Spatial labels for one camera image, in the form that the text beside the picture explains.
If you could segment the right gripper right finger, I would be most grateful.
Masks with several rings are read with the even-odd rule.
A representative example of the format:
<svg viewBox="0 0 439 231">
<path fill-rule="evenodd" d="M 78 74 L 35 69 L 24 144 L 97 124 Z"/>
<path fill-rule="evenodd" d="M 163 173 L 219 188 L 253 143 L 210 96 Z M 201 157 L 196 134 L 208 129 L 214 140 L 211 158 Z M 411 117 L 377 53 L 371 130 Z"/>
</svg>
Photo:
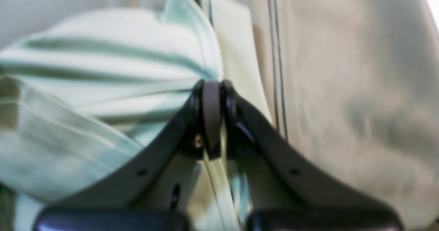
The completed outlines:
<svg viewBox="0 0 439 231">
<path fill-rule="evenodd" d="M 401 231 L 396 212 L 325 173 L 293 148 L 232 83 L 221 106 L 226 157 L 243 170 L 252 203 L 246 231 Z"/>
</svg>

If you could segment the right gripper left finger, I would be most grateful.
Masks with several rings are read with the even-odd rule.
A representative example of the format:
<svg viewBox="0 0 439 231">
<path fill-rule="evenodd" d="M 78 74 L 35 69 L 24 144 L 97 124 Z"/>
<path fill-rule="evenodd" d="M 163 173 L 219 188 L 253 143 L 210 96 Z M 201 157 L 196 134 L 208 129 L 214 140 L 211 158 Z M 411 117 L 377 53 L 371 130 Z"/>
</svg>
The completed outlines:
<svg viewBox="0 0 439 231">
<path fill-rule="evenodd" d="M 160 189 L 163 207 L 146 205 L 153 185 L 182 156 L 215 158 L 215 81 L 201 80 L 160 134 L 133 159 L 94 185 L 43 209 L 34 231 L 188 231 L 177 211 L 182 180 Z"/>
</svg>

